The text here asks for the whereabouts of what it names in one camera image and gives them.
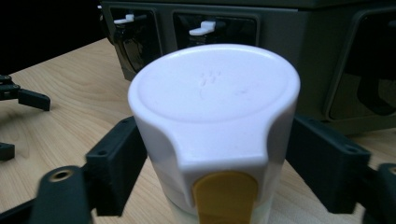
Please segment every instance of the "black mechanical part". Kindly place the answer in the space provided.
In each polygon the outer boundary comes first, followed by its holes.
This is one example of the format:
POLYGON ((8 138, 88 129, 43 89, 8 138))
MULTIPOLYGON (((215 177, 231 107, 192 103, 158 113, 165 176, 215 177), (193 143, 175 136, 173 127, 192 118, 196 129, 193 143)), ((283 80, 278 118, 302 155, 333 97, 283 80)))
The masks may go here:
POLYGON ((0 75, 0 101, 18 99, 21 105, 50 111, 50 98, 44 94, 21 89, 12 81, 11 76, 0 75))
POLYGON ((323 123, 295 116, 286 160, 327 210, 351 214, 360 203, 366 209, 363 223, 395 223, 396 164, 375 171, 368 166, 370 157, 323 123))
POLYGON ((35 200, 30 200, 26 203, 7 210, 0 214, 1 224, 28 224, 29 217, 32 214, 32 208, 35 200))
POLYGON ((9 161, 15 157, 15 146, 7 143, 0 143, 0 161, 9 161))
POLYGON ((44 175, 29 223, 92 223, 84 186, 84 174, 77 166, 60 167, 44 175))
POLYGON ((134 117, 124 119, 86 154, 82 168, 47 173, 37 197, 0 214, 0 223, 89 223, 94 208, 98 216, 121 216, 146 158, 134 117))
POLYGON ((147 151, 134 117, 120 121, 87 155, 90 202, 98 216, 121 216, 147 151))

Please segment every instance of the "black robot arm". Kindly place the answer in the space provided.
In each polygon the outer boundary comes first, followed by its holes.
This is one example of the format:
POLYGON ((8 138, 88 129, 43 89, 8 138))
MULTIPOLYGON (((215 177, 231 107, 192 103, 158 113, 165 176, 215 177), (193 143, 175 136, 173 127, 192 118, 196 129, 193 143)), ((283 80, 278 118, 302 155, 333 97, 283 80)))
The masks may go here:
POLYGON ((368 166, 371 153, 323 123, 296 115, 287 161, 327 210, 366 210, 362 223, 396 223, 396 164, 368 166))
POLYGON ((134 117, 124 119, 86 154, 84 166, 48 172, 36 198, 0 214, 0 223, 92 223, 94 208, 98 216, 121 216, 146 158, 134 117))
MULTIPOLYGON (((50 98, 47 95, 22 89, 20 85, 12 81, 11 76, 0 75, 0 101, 18 99, 21 105, 29 105, 44 111, 50 110, 50 98)), ((0 161, 8 161, 14 158, 15 146, 0 143, 0 161)))

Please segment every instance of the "white latch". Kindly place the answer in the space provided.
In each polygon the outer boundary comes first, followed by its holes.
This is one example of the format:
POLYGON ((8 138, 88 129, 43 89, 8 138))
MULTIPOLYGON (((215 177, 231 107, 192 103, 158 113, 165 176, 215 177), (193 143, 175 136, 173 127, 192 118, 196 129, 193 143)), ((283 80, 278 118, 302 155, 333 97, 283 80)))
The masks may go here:
POLYGON ((134 21, 134 14, 126 14, 125 19, 120 19, 120 20, 114 20, 115 24, 123 24, 126 22, 131 22, 134 21))
POLYGON ((201 27, 190 30, 190 35, 207 35, 215 31, 215 21, 203 21, 201 27))

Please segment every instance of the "screw hole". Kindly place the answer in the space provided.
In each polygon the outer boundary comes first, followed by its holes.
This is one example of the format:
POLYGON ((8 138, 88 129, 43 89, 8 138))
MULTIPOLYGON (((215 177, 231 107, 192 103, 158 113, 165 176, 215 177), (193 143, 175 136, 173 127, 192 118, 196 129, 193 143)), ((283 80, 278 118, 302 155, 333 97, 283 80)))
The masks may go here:
POLYGON ((72 174, 73 174, 72 170, 58 171, 49 177, 49 181, 50 182, 63 181, 63 180, 66 180, 67 178, 69 178, 72 174))

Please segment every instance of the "table surface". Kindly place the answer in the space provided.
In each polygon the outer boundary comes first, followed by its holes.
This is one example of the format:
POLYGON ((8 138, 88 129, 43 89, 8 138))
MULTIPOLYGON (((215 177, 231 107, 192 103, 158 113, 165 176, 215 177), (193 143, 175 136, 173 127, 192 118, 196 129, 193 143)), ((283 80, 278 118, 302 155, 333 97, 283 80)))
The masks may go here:
MULTIPOLYGON (((52 169, 82 166, 85 154, 120 120, 132 116, 113 46, 100 40, 81 49, 12 74, 22 88, 46 94, 48 112, 16 100, 0 103, 0 142, 15 144, 16 156, 0 161, 0 212, 35 197, 41 177, 52 169)), ((350 135, 373 153, 370 166, 396 162, 396 129, 350 135)), ((326 211, 285 162, 270 223, 361 223, 363 208, 353 215, 326 211)), ((145 163, 122 217, 97 217, 95 223, 174 223, 149 160, 145 163)))

